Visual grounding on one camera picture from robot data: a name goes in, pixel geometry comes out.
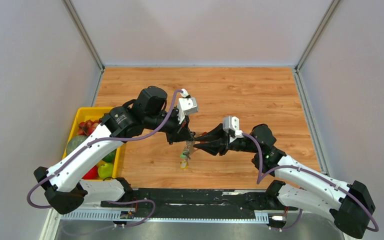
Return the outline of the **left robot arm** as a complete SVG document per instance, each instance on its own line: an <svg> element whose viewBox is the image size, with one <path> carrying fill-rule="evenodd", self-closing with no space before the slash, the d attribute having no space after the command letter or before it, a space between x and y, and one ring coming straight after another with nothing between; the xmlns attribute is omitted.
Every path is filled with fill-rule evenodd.
<svg viewBox="0 0 384 240"><path fill-rule="evenodd" d="M127 207L133 193L123 178L86 180L85 174L105 156L127 142L141 141L158 132L170 144L192 141L189 116L197 113L198 103L187 90L176 90L171 102L156 86L144 88L137 98L105 113L96 129L64 159L51 167L34 171L36 186L43 188L47 207L68 214L83 204L115 201Z"/></svg>

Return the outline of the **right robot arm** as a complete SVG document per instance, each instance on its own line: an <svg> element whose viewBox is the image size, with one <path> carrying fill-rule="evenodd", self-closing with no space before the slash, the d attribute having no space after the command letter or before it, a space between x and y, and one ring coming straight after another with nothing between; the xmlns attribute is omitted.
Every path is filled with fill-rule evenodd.
<svg viewBox="0 0 384 240"><path fill-rule="evenodd" d="M257 184L267 176L276 178L265 195L266 204L272 209L283 205L318 214L355 239L362 239L366 231L380 230L373 217L376 206L365 184L337 180L295 160L275 147L277 140L266 124L256 125L251 133L219 124L195 140L195 148L213 156L223 156L228 151L253 153L251 162L258 170Z"/></svg>

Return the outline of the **key holder with red handle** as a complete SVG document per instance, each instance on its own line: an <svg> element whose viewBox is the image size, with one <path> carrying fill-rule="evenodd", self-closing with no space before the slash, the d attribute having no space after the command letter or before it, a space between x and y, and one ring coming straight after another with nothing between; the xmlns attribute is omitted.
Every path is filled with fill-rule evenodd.
<svg viewBox="0 0 384 240"><path fill-rule="evenodd" d="M196 151L196 149L194 148L195 144L196 144L195 141L187 141L186 142L185 147L183 148L182 153L186 153L187 157L186 158L181 158L180 157L181 158L180 162L181 161L188 161L188 162L190 162L190 160L192 159L192 154Z"/></svg>

